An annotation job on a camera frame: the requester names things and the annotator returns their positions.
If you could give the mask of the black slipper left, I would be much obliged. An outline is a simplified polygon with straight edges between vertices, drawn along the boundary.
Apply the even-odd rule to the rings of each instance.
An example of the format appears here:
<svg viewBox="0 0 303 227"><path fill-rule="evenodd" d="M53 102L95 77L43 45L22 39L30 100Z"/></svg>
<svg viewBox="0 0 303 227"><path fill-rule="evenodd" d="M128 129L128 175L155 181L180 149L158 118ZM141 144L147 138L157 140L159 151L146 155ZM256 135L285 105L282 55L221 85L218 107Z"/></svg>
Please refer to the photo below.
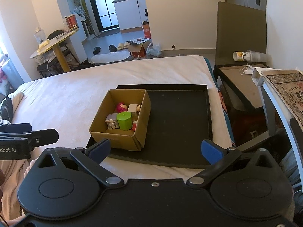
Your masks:
<svg viewBox="0 0 303 227"><path fill-rule="evenodd" d="M95 47L95 48L94 48L94 51L93 51L93 54L94 54L94 55L97 55L97 54L100 53L100 51L101 51L101 48L100 48L100 47Z"/></svg>

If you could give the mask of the stacked paper cups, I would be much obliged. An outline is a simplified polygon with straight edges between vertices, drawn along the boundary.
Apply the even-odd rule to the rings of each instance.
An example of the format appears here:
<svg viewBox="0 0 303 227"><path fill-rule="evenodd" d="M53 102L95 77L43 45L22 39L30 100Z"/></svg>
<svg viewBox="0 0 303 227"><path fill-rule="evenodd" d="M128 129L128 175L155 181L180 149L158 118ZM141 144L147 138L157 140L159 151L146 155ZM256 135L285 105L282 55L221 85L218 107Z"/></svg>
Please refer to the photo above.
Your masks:
<svg viewBox="0 0 303 227"><path fill-rule="evenodd" d="M236 62L265 63L271 60L271 56L269 54L248 50L234 52L233 59Z"/></svg>

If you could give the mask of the brown cardboard box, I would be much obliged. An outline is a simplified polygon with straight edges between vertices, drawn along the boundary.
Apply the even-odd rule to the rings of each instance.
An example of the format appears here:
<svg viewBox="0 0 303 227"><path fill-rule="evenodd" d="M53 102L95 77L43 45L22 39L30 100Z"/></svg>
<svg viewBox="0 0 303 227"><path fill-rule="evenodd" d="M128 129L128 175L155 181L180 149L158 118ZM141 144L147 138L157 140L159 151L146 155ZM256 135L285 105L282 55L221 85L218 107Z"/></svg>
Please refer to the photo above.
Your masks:
<svg viewBox="0 0 303 227"><path fill-rule="evenodd" d="M136 122L136 128L127 131L121 128L108 128L106 118L108 115L117 113L119 103L126 106L136 104L140 106L139 113L131 118ZM144 148L149 115L151 112L151 100L145 89L122 89L107 91L99 110L89 128L89 132L95 141L101 141L103 138L110 140L111 147L125 149L129 151L140 151Z"/></svg>

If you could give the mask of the plastic bag on floor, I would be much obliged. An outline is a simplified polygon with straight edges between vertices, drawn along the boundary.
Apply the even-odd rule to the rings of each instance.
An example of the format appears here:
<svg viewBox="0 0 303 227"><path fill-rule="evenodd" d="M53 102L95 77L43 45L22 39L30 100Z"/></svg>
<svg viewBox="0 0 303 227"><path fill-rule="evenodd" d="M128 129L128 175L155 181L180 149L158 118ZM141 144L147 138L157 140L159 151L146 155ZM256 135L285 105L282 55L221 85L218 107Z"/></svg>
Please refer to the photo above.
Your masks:
<svg viewBox="0 0 303 227"><path fill-rule="evenodd" d="M147 58L158 58L162 55L161 47L159 44L150 43L146 49Z"/></svg>

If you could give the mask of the black slipper right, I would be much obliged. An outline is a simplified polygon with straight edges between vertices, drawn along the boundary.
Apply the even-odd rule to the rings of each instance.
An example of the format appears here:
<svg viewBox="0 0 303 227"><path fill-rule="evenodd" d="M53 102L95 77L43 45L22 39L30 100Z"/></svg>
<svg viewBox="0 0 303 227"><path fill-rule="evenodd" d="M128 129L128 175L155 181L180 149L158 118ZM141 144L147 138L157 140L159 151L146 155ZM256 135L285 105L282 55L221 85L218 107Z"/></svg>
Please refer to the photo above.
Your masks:
<svg viewBox="0 0 303 227"><path fill-rule="evenodd" d="M110 52L117 52L117 50L118 50L115 45L110 45L108 48L109 48Z"/></svg>

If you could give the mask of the glass jar on table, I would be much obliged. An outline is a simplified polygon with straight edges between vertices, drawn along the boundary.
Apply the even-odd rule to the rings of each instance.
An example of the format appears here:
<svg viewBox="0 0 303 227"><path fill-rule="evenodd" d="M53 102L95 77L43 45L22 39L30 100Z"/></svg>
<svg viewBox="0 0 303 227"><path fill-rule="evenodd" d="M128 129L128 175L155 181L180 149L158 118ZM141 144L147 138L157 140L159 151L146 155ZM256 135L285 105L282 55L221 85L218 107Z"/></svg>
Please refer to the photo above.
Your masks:
<svg viewBox="0 0 303 227"><path fill-rule="evenodd" d="M45 32L41 27L36 27L34 36L38 44L41 44L47 40Z"/></svg>

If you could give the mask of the white kitchen cabinet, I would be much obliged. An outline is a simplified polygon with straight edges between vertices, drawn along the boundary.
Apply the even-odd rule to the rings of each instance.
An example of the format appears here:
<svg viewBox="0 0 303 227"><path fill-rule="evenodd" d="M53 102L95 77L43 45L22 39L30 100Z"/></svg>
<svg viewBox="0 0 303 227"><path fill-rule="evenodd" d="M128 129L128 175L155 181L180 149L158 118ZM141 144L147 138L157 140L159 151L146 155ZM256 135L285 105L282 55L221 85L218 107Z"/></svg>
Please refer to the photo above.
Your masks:
<svg viewBox="0 0 303 227"><path fill-rule="evenodd" d="M117 0L113 5L121 31L142 29L146 21L146 0Z"/></svg>

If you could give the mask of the black slipper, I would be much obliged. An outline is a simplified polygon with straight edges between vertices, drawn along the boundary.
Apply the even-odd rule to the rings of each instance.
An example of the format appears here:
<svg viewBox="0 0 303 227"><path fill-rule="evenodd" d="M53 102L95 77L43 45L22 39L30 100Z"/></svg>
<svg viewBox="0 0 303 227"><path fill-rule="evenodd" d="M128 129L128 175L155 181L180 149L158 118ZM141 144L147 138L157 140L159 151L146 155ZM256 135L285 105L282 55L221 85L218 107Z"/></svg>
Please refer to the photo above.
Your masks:
<svg viewBox="0 0 303 227"><path fill-rule="evenodd" d="M93 54L94 54L94 55L97 55L97 54L100 53L100 51L101 51L101 48L100 48L100 47L95 47L95 48L94 48L94 51L93 51Z"/></svg>
<svg viewBox="0 0 303 227"><path fill-rule="evenodd" d="M117 52L117 50L118 50L115 45L110 45L108 48L109 48L110 52Z"/></svg>

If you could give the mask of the green hexagonal container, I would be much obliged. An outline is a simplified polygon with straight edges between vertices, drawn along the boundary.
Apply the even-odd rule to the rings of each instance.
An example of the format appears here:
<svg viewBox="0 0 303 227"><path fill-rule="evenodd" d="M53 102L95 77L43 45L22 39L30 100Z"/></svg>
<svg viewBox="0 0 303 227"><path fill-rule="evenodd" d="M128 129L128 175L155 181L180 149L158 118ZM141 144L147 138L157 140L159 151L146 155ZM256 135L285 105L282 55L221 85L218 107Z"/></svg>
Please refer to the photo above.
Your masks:
<svg viewBox="0 0 303 227"><path fill-rule="evenodd" d="M131 121L131 118L131 112L124 111L117 114L117 121L121 130L128 131L132 128L133 123Z"/></svg>

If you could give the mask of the beige slipper right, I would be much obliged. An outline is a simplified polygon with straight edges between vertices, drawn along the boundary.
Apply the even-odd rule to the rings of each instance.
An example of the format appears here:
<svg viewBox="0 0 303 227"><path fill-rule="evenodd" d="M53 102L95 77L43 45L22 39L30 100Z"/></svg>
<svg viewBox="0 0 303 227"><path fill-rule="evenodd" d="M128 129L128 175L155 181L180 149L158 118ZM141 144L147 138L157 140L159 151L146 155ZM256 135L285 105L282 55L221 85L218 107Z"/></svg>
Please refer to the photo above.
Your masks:
<svg viewBox="0 0 303 227"><path fill-rule="evenodd" d="M129 48L130 43L129 42L125 42L124 43L124 49L128 49Z"/></svg>

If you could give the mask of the white floor cushion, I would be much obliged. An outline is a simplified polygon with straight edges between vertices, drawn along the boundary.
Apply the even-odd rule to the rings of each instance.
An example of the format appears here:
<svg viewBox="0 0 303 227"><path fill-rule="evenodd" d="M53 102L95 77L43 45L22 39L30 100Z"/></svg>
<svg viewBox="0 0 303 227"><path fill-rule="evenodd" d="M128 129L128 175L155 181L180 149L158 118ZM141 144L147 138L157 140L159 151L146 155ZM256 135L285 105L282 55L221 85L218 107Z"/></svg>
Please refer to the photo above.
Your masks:
<svg viewBox="0 0 303 227"><path fill-rule="evenodd" d="M129 51L117 51L117 52L110 52L106 54L98 54L94 55L90 62L94 64L107 64L107 63L115 63L117 61L124 61L129 58L130 52Z"/></svg>

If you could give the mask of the beige slipper left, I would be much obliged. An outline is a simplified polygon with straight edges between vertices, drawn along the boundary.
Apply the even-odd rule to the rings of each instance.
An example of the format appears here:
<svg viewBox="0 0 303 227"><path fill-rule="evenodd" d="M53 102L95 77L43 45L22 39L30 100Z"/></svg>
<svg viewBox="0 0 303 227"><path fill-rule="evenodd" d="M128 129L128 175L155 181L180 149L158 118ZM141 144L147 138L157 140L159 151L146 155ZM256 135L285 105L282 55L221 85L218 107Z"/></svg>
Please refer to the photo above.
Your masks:
<svg viewBox="0 0 303 227"><path fill-rule="evenodd" d="M123 50L124 49L124 43L119 43L117 46L117 50Z"/></svg>

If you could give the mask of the beige block toy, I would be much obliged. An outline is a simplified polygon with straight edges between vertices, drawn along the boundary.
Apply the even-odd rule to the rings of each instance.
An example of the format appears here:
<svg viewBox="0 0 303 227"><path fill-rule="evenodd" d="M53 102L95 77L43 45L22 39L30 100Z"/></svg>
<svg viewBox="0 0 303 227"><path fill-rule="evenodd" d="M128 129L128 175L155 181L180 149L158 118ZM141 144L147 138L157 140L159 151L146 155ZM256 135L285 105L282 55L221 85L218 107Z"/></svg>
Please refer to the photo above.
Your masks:
<svg viewBox="0 0 303 227"><path fill-rule="evenodd" d="M140 112L141 106L138 104L130 104L128 106L128 112L131 113L132 116L137 116Z"/></svg>

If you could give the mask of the black rectangular tray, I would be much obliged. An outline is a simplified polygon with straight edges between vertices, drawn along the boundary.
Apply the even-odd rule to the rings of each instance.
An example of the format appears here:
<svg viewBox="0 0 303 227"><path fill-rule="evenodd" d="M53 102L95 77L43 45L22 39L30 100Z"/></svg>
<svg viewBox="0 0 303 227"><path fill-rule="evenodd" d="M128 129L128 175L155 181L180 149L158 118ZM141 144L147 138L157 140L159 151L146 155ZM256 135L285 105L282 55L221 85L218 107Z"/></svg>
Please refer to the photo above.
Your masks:
<svg viewBox="0 0 303 227"><path fill-rule="evenodd" d="M145 89L151 112L144 148L129 151L111 147L111 158L157 166L207 167L201 144L212 140L213 132L206 85L119 85L114 90L122 89Z"/></svg>

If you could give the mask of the beige slipper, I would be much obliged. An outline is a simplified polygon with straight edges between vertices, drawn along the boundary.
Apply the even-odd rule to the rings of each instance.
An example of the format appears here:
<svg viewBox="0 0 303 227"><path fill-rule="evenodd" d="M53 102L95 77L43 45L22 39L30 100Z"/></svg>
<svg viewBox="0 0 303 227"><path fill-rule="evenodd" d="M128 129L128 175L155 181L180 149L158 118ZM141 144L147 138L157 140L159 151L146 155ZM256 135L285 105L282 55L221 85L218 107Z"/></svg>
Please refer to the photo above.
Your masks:
<svg viewBox="0 0 303 227"><path fill-rule="evenodd" d="M125 42L124 43L124 49L128 49L129 48L130 43L129 42Z"/></svg>
<svg viewBox="0 0 303 227"><path fill-rule="evenodd" d="M123 50L124 49L124 43L119 43L117 46L117 50Z"/></svg>

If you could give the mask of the orange box on floor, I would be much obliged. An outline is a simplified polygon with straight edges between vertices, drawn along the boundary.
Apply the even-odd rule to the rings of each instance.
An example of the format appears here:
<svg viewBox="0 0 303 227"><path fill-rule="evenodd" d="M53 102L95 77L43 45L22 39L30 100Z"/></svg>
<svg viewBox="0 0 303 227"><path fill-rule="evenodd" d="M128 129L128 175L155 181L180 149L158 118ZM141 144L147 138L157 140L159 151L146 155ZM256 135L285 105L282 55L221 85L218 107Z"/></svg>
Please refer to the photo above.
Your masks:
<svg viewBox="0 0 303 227"><path fill-rule="evenodd" d="M151 37L151 31L150 31L150 27L149 27L149 22L148 21L143 21L142 22L142 29L144 32L144 37L145 38L152 38Z"/></svg>

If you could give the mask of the black side table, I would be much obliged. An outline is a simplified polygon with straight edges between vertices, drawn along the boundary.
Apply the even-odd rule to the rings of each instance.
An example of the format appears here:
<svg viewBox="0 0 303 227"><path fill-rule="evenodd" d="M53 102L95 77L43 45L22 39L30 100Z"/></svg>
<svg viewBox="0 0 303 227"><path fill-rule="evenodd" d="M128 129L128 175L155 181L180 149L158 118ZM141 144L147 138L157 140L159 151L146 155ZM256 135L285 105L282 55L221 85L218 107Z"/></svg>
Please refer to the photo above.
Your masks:
<svg viewBox="0 0 303 227"><path fill-rule="evenodd" d="M214 76L216 79L220 77L233 108L240 111L262 108L258 87L253 83L251 75L241 73L243 68L241 65L215 65Z"/></svg>

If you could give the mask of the red round plush toy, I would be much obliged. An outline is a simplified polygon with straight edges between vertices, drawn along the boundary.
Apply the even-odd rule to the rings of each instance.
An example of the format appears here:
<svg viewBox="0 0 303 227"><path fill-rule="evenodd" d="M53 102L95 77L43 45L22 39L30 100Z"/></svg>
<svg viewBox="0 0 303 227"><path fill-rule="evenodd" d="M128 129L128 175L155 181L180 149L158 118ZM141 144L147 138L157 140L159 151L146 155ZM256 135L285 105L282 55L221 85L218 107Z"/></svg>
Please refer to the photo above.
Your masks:
<svg viewBox="0 0 303 227"><path fill-rule="evenodd" d="M128 107L124 103L118 103L115 110L117 113L122 113L126 112L128 110Z"/></svg>

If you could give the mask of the brown cardboard panel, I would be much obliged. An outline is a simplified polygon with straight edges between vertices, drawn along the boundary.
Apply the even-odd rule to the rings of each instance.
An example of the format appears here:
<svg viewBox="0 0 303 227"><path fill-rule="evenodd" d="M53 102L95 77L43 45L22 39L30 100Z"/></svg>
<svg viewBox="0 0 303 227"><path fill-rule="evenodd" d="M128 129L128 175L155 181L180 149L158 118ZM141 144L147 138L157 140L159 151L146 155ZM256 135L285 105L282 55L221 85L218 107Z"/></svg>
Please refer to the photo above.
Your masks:
<svg viewBox="0 0 303 227"><path fill-rule="evenodd" d="M266 53L266 13L262 10L219 2L215 65L235 63L235 51Z"/></svg>

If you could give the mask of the open cardboard box on floor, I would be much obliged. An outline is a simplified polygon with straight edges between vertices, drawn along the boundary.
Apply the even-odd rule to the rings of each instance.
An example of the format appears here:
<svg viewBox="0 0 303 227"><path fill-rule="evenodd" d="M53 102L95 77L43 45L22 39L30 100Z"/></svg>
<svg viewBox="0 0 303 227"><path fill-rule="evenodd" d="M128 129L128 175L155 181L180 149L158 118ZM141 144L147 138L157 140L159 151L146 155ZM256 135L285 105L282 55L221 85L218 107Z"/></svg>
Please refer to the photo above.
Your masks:
<svg viewBox="0 0 303 227"><path fill-rule="evenodd" d="M146 58L147 47L151 44L150 38L136 38L128 41L128 51L134 58Z"/></svg>

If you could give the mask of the red tin on table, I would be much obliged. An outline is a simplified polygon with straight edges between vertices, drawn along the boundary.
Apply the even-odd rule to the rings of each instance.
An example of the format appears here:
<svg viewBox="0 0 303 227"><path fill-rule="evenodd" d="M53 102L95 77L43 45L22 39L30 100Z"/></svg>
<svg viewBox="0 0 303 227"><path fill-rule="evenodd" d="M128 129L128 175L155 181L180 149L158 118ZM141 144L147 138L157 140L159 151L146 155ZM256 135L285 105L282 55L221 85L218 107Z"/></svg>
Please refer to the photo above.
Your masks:
<svg viewBox="0 0 303 227"><path fill-rule="evenodd" d="M74 31L79 28L76 16L74 14L71 14L68 17L66 17L65 21L66 21L69 31Z"/></svg>

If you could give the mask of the yellow round table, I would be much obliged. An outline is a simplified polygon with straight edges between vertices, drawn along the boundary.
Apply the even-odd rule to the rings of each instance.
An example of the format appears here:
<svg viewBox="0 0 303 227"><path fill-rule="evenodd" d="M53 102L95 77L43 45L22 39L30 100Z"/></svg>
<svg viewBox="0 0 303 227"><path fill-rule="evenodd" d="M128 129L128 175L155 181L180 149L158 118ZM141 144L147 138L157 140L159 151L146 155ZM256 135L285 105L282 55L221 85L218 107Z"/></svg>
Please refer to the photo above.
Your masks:
<svg viewBox="0 0 303 227"><path fill-rule="evenodd" d="M30 58L35 58L36 56L42 55L44 53L46 53L49 50L53 50L57 60L59 61L62 69L64 72L70 72L71 68L69 67L67 60L65 59L65 56L63 54L63 51L61 50L60 47L60 43L62 43L64 40L66 40L67 38L71 37L72 35L76 34L77 31L79 29L76 29L74 31L68 31L66 33L64 33L63 36L59 37L59 38L53 38L51 39L47 45L45 45L44 47L42 47L39 51L35 51Z"/></svg>

